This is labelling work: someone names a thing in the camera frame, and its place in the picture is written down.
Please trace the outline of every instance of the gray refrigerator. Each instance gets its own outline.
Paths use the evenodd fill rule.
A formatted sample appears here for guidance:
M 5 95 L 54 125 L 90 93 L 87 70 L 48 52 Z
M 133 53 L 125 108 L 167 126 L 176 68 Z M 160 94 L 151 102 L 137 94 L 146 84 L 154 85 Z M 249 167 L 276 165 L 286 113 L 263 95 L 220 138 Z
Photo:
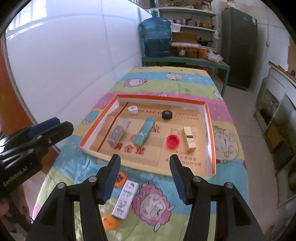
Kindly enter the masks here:
M 257 19 L 237 10 L 222 11 L 221 55 L 230 66 L 228 84 L 247 89 L 254 71 L 258 41 Z M 218 71 L 223 79 L 224 72 Z

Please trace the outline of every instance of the yellow wooden block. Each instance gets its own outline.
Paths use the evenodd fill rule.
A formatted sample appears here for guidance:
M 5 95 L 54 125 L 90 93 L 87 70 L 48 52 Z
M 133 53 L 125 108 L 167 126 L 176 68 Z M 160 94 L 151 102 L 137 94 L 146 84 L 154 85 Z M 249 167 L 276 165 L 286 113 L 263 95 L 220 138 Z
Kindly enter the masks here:
M 184 140 L 185 140 L 185 144 L 186 144 L 187 149 L 189 151 L 195 150 L 196 144 L 195 144 L 190 126 L 183 127 L 183 136 L 184 136 Z

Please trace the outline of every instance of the pink cartoon sheep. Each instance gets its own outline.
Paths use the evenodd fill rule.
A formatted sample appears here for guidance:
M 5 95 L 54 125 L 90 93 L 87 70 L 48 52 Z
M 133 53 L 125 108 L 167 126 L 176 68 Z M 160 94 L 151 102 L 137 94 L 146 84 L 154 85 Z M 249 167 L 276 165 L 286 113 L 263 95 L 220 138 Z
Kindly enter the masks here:
M 154 226 L 154 232 L 156 232 L 161 225 L 170 220 L 171 211 L 175 205 L 170 206 L 166 196 L 163 195 L 160 189 L 145 182 L 139 193 L 134 197 L 132 207 L 141 220 Z
M 124 82 L 123 87 L 136 87 L 140 85 L 146 85 L 147 80 L 145 79 L 129 79 Z

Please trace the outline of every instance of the teal box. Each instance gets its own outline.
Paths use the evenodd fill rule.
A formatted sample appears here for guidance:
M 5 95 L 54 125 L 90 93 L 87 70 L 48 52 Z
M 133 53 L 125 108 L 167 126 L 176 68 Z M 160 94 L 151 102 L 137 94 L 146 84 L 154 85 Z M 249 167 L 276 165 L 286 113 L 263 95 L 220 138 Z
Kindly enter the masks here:
M 153 118 L 147 118 L 144 125 L 142 126 L 141 130 L 135 137 L 133 143 L 135 146 L 142 146 L 151 131 L 155 120 Z

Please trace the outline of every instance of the white wall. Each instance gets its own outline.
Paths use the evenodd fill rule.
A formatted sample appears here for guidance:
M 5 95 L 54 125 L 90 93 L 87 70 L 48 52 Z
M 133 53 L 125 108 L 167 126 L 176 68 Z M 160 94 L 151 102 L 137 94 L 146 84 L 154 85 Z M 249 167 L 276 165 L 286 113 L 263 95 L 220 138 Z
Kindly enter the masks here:
M 117 81 L 142 66 L 137 26 L 150 17 L 128 0 L 30 2 L 6 41 L 15 82 L 36 121 L 58 117 L 77 126 Z
M 212 9 L 219 14 L 227 4 L 226 0 L 214 0 Z M 263 78 L 269 72 L 268 61 L 288 70 L 289 33 L 274 12 L 261 0 L 236 0 L 235 8 L 256 18 L 258 22 L 257 57 L 250 84 L 251 91 L 257 95 Z

